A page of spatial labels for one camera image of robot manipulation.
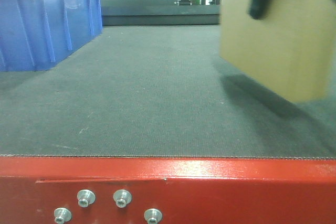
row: blue plastic bin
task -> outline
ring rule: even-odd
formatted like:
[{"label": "blue plastic bin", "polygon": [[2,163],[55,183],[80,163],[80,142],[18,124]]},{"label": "blue plastic bin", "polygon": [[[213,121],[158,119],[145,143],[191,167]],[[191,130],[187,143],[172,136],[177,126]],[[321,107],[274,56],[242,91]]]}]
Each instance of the blue plastic bin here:
[{"label": "blue plastic bin", "polygon": [[48,70],[101,32],[99,0],[0,0],[0,71]]}]

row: bolt head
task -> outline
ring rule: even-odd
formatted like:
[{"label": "bolt head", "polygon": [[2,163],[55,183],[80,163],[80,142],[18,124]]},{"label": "bolt head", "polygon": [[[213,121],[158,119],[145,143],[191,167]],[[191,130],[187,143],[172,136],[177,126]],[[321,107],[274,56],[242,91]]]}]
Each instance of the bolt head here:
[{"label": "bolt head", "polygon": [[87,199],[80,199],[78,201],[78,205],[80,207],[88,207],[89,206],[89,201]]},{"label": "bolt head", "polygon": [[148,224],[158,224],[157,222],[158,222],[158,221],[157,221],[157,219],[155,219],[155,218],[150,218],[150,219],[148,219],[148,221],[147,221]]},{"label": "bolt head", "polygon": [[65,220],[63,217],[56,217],[55,218],[55,223],[56,224],[64,224]]},{"label": "bolt head", "polygon": [[127,205],[127,202],[124,199],[118,199],[115,203],[120,208],[124,208]]}]

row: hex socket screw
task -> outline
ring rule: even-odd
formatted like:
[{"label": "hex socket screw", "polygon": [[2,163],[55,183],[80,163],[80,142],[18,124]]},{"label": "hex socket screw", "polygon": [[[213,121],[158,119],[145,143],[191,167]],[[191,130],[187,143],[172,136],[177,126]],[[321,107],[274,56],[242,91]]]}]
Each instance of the hex socket screw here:
[{"label": "hex socket screw", "polygon": [[68,209],[61,207],[54,211],[54,216],[56,224],[64,224],[71,220],[72,214]]},{"label": "hex socket screw", "polygon": [[92,191],[85,189],[77,193],[77,199],[80,207],[88,207],[96,201],[96,196]]},{"label": "hex socket screw", "polygon": [[113,194],[113,199],[117,207],[124,208],[132,201],[132,195],[129,191],[122,189]]},{"label": "hex socket screw", "polygon": [[155,208],[146,210],[143,216],[148,224],[158,224],[162,220],[162,213]]}]

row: red metal frame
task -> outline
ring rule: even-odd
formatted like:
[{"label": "red metal frame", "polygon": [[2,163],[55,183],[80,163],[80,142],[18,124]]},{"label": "red metal frame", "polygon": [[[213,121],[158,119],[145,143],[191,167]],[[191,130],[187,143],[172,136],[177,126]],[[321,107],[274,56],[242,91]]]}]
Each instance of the red metal frame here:
[{"label": "red metal frame", "polygon": [[[80,208],[76,194],[97,200]],[[117,208],[112,195],[133,195]],[[0,223],[53,223],[66,207],[70,223],[335,224],[336,160],[234,158],[0,157]]]}]

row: conveyor belt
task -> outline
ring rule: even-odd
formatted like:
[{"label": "conveyor belt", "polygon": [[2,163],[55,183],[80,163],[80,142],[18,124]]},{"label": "conveyor belt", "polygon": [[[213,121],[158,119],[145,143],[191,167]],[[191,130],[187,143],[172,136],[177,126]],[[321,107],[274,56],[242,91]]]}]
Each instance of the conveyor belt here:
[{"label": "conveyor belt", "polygon": [[219,36],[105,27],[49,71],[0,73],[0,154],[336,158],[336,76],[291,104],[221,59]]}]

